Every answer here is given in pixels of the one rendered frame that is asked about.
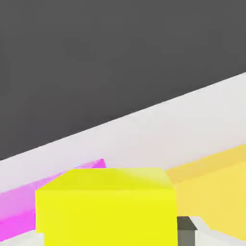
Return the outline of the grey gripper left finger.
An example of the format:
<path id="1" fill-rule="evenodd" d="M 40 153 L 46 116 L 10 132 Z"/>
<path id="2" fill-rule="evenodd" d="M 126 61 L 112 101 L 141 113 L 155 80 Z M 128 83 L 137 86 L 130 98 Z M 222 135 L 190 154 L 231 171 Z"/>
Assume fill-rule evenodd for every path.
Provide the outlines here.
<path id="1" fill-rule="evenodd" d="M 0 242 L 0 246 L 45 246 L 44 234 L 36 230 L 20 234 Z"/>

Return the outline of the small yellow cube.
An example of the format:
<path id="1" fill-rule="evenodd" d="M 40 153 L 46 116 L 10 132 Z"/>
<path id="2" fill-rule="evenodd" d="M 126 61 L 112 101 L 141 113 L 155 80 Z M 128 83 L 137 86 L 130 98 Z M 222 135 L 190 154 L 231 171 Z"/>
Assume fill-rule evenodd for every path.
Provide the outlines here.
<path id="1" fill-rule="evenodd" d="M 73 169 L 36 191 L 44 246 L 178 246 L 175 188 L 161 168 Z"/>

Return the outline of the large magenta box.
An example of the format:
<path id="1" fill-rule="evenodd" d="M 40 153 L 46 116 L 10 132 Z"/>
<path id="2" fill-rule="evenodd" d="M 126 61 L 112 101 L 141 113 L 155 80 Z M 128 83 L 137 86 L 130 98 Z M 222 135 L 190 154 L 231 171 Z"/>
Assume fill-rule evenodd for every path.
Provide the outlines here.
<path id="1" fill-rule="evenodd" d="M 0 242 L 36 230 L 35 191 L 63 173 L 0 194 Z M 47 241 L 44 234 L 44 245 Z"/>

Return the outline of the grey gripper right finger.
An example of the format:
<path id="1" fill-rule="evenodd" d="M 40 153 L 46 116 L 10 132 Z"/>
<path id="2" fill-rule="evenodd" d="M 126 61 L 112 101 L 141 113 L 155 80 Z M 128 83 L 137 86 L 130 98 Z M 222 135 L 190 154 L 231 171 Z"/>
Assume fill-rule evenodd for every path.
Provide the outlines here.
<path id="1" fill-rule="evenodd" d="M 246 241 L 210 229 L 197 216 L 177 217 L 178 246 L 246 246 Z"/>

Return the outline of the large pale yellow box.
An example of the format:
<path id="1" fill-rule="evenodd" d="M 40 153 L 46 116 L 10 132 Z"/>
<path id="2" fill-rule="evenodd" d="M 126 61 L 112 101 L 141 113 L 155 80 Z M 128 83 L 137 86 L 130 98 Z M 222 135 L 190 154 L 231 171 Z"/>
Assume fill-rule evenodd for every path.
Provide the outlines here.
<path id="1" fill-rule="evenodd" d="M 246 241 L 246 144 L 166 170 L 177 215 Z"/>

